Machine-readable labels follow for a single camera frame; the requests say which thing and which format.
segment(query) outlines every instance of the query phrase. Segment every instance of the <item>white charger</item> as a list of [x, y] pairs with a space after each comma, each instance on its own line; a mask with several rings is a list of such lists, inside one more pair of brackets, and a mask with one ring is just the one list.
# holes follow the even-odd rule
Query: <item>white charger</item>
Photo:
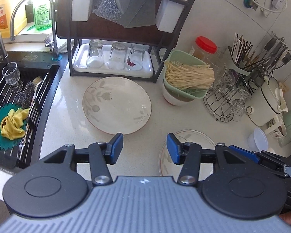
[[284, 0], [273, 0], [272, 5], [275, 7], [275, 9], [282, 10], [283, 5], [284, 5]]

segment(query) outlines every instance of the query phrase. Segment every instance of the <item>dish soap bottle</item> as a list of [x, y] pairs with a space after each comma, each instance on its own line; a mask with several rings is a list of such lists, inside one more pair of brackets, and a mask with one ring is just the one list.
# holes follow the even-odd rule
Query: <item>dish soap bottle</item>
[[33, 0], [34, 26], [42, 31], [52, 27], [50, 19], [50, 2], [48, 0]]

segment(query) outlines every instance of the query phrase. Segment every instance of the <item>yellow rag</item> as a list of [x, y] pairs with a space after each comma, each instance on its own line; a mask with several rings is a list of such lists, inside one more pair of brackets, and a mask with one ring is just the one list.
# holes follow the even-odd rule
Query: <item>yellow rag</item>
[[11, 109], [8, 116], [5, 117], [5, 125], [1, 128], [1, 136], [9, 140], [21, 138], [25, 135], [25, 131], [21, 128], [24, 120], [28, 117], [29, 109], [19, 108], [16, 112]]

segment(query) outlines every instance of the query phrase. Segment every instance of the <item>mug handle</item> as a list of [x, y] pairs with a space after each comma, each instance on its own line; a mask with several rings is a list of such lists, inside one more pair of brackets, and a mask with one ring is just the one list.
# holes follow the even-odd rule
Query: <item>mug handle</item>
[[267, 128], [264, 133], [267, 135], [267, 134], [270, 134], [272, 131], [274, 131], [275, 129], [279, 128], [280, 126], [283, 125], [283, 120], [281, 118], [279, 118], [278, 116], [274, 116], [274, 121], [275, 123]]

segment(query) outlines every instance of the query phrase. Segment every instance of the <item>white countertop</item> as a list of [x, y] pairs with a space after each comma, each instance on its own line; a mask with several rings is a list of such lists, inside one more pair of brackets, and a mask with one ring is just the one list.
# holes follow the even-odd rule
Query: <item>white countertop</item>
[[[99, 78], [70, 77], [69, 67], [59, 83], [45, 128], [40, 158], [59, 147], [72, 143], [75, 148], [87, 148], [97, 141], [109, 141], [113, 135], [95, 128], [85, 117], [82, 98], [87, 87]], [[247, 149], [247, 138], [256, 125], [247, 115], [240, 122], [216, 121], [204, 106], [194, 100], [185, 106], [171, 106], [161, 91], [162, 78], [156, 84], [136, 81], [148, 93], [152, 103], [149, 121], [139, 131], [124, 136], [124, 147], [117, 163], [108, 166], [113, 180], [116, 176], [159, 176], [158, 155], [170, 132], [193, 129], [210, 137], [215, 143], [224, 142]], [[267, 136], [269, 147], [276, 154], [289, 156], [291, 144], [280, 148], [276, 139]], [[90, 180], [89, 164], [78, 164], [78, 173]], [[11, 175], [0, 171], [0, 199], [2, 188]]]

